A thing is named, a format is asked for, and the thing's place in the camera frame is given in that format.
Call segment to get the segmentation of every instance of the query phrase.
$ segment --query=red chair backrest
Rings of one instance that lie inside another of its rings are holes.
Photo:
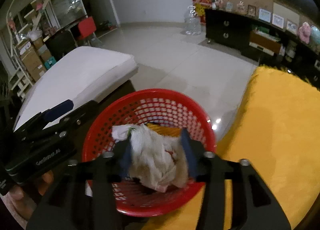
[[[83,38],[88,37],[89,35],[93,34],[97,30],[97,27],[94,23],[92,16],[90,16],[90,17],[82,20],[78,24],[78,29],[81,34],[80,37],[83,39]]]

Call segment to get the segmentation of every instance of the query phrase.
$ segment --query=laundry basket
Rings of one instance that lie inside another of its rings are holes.
[[[215,151],[215,137],[204,110],[191,98],[172,90],[147,89],[126,95],[108,106],[93,122],[86,136],[82,160],[91,161],[115,145],[113,125],[158,123],[187,128],[207,151]],[[203,183],[189,181],[185,188],[169,186],[166,193],[154,192],[133,180],[113,183],[117,210],[129,216],[152,217],[173,211],[193,198]]]

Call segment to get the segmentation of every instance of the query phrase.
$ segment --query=yellow cloth in basket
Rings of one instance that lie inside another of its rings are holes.
[[[218,142],[223,159],[249,159],[267,183],[292,229],[320,191],[320,92],[298,77],[258,67],[234,124]],[[182,208],[151,218],[142,230],[196,229],[204,189]],[[227,195],[225,229],[230,228]]]

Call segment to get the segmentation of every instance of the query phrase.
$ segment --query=large clear plastic jug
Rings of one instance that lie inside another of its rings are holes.
[[[186,35],[199,35],[201,34],[200,17],[196,12],[196,7],[188,6],[188,10],[184,15],[185,20],[185,33]]]

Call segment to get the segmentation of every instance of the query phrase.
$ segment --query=human hand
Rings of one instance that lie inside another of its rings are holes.
[[[47,191],[51,183],[53,182],[53,172],[49,171],[41,176],[40,179],[35,181],[35,185],[38,188],[41,196]],[[35,206],[30,204],[30,198],[25,194],[23,189],[18,185],[12,187],[9,191],[10,200],[18,214],[25,220],[29,220],[32,216]]]

